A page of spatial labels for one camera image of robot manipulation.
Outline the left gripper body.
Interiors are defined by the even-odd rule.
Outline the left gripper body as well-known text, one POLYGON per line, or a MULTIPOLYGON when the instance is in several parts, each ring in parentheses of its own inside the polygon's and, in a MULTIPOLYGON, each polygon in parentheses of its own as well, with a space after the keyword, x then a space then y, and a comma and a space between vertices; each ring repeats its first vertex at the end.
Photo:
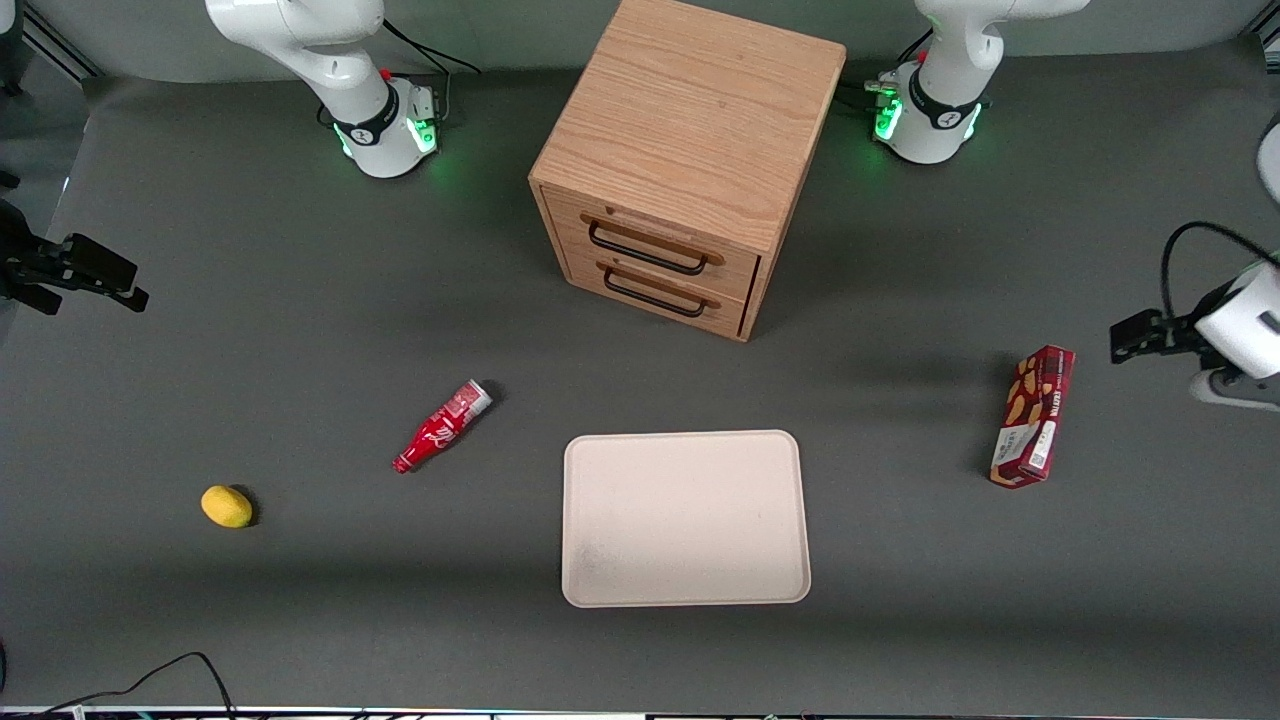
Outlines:
POLYGON ((1166 341, 1170 354, 1220 357, 1262 380, 1279 370, 1279 273, 1276 261, 1257 261, 1234 281, 1201 299, 1187 315, 1172 309, 1172 291, 1165 284, 1166 341))

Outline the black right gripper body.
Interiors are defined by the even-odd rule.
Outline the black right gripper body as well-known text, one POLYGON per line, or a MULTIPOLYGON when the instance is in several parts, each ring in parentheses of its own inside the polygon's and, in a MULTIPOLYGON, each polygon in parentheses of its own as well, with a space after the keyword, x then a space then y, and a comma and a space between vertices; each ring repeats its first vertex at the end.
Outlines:
POLYGON ((38 237, 29 228, 26 215, 1 201, 1 297, 47 316, 58 314, 61 296, 44 287, 49 278, 61 278, 55 258, 68 252, 70 237, 52 242, 38 237))

